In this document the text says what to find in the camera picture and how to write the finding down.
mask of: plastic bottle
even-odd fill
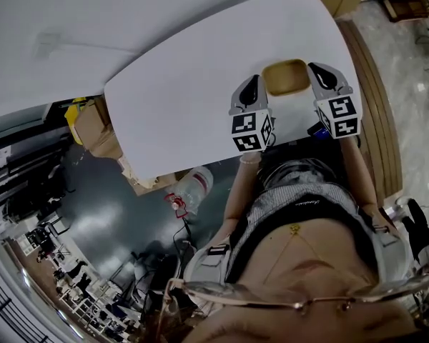
[[[187,173],[178,183],[167,188],[165,199],[170,202],[178,218],[197,215],[199,205],[213,187],[213,174],[204,166]]]

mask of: white table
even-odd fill
[[[270,64],[302,59],[340,70],[362,113],[355,69],[320,0],[250,0],[154,47],[105,87],[114,130],[135,174],[147,179],[238,156],[230,100]],[[318,121],[309,88],[269,95],[276,144],[301,139]]]

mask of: woman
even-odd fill
[[[355,140],[307,142],[299,154],[296,146],[283,145],[264,159],[259,153],[242,156],[224,222],[188,264],[185,281],[264,286],[315,298],[404,278],[409,248],[378,211]],[[353,305],[349,312],[325,302],[302,316],[193,300],[208,318],[188,343],[379,342],[417,332],[397,302]]]

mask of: floor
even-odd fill
[[[404,195],[429,205],[429,45],[415,45],[429,21],[391,24],[376,2],[361,4],[351,14],[363,34],[383,78],[398,130]],[[173,252],[172,236],[182,222],[163,200],[163,190],[136,197],[119,165],[94,158],[74,145],[64,160],[69,187],[61,209],[69,234],[98,272],[109,278],[131,251]],[[222,222],[237,168],[230,159],[209,164],[212,192],[191,223],[193,237],[203,245]],[[429,220],[429,207],[425,208]],[[185,237],[185,231],[177,235]]]
[[[403,193],[429,206],[429,19],[392,24],[376,1],[359,5],[351,18],[367,43],[393,110],[403,168]],[[429,207],[423,208],[429,222]]]

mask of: wooden tray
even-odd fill
[[[289,95],[310,86],[307,65],[295,59],[277,62],[262,70],[265,88],[273,96]]]

